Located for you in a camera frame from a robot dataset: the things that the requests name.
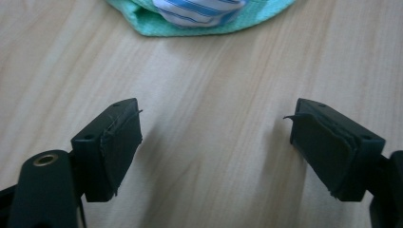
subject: wood grain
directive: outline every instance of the wood grain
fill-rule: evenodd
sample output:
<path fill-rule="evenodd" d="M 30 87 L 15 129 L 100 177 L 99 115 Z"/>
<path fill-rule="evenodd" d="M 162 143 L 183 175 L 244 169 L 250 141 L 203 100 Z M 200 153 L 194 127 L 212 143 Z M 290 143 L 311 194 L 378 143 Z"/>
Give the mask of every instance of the wood grain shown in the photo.
<path fill-rule="evenodd" d="M 139 100 L 144 142 L 89 227 L 370 227 L 290 145 L 303 97 L 403 148 L 403 1 L 297 0 L 234 34 L 147 38 L 101 0 L 0 2 L 0 189 L 108 105 Z"/>

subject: screw hole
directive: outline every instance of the screw hole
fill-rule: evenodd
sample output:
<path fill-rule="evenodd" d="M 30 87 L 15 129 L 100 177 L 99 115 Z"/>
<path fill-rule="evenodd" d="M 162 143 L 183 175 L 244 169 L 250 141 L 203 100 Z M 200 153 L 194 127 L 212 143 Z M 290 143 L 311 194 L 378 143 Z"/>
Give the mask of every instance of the screw hole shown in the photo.
<path fill-rule="evenodd" d="M 57 155 L 55 154 L 46 154 L 44 156 L 41 156 L 37 158 L 34 162 L 33 165 L 35 166 L 45 166 L 48 164 L 52 164 L 57 160 Z"/>
<path fill-rule="evenodd" d="M 94 135 L 86 135 L 86 136 L 84 136 L 84 139 L 86 139 L 86 140 L 90 140 L 92 138 L 94 138 Z"/>

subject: mint green cloth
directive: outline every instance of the mint green cloth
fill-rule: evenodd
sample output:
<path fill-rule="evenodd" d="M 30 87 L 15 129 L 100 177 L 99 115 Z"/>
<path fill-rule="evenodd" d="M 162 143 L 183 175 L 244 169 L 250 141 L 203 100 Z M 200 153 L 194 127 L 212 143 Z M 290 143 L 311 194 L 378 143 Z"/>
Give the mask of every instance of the mint green cloth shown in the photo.
<path fill-rule="evenodd" d="M 106 0 L 130 25 L 145 36 L 196 36 L 224 34 L 257 25 L 286 9 L 295 0 L 249 0 L 235 21 L 213 28 L 178 28 L 155 9 L 152 0 Z"/>

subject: black plastic part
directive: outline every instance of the black plastic part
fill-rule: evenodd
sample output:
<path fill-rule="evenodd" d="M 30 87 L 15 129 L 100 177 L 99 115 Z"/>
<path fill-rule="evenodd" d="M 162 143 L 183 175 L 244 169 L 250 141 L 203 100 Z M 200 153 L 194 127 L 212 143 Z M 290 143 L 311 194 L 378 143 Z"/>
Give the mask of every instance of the black plastic part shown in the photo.
<path fill-rule="evenodd" d="M 6 227 L 14 199 L 16 185 L 6 188 L 0 192 L 0 227 Z"/>
<path fill-rule="evenodd" d="M 367 170 L 366 179 L 363 180 L 367 190 L 376 196 L 376 201 L 383 205 L 394 205 L 392 189 L 388 180 L 388 166 L 390 160 L 379 156 L 379 160 L 373 167 Z"/>
<path fill-rule="evenodd" d="M 142 142 L 136 99 L 111 105 L 72 140 L 87 201 L 108 201 L 117 190 Z"/>
<path fill-rule="evenodd" d="M 403 227 L 403 151 L 394 152 L 373 176 L 374 199 L 370 206 L 373 228 Z"/>
<path fill-rule="evenodd" d="M 380 158 L 385 140 L 341 113 L 321 104 L 298 99 L 291 144 L 313 167 L 332 196 L 361 201 L 367 171 Z"/>
<path fill-rule="evenodd" d="M 22 166 L 9 227 L 85 227 L 68 153 L 43 152 Z"/>

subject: blue and white stripes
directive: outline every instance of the blue and white stripes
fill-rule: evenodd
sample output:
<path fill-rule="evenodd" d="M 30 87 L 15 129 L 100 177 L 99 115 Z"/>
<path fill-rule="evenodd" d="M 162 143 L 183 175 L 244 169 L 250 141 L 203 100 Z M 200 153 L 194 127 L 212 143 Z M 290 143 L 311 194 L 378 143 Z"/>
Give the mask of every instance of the blue and white stripes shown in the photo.
<path fill-rule="evenodd" d="M 248 0 L 153 0 L 163 18 L 183 28 L 215 27 L 233 21 Z"/>

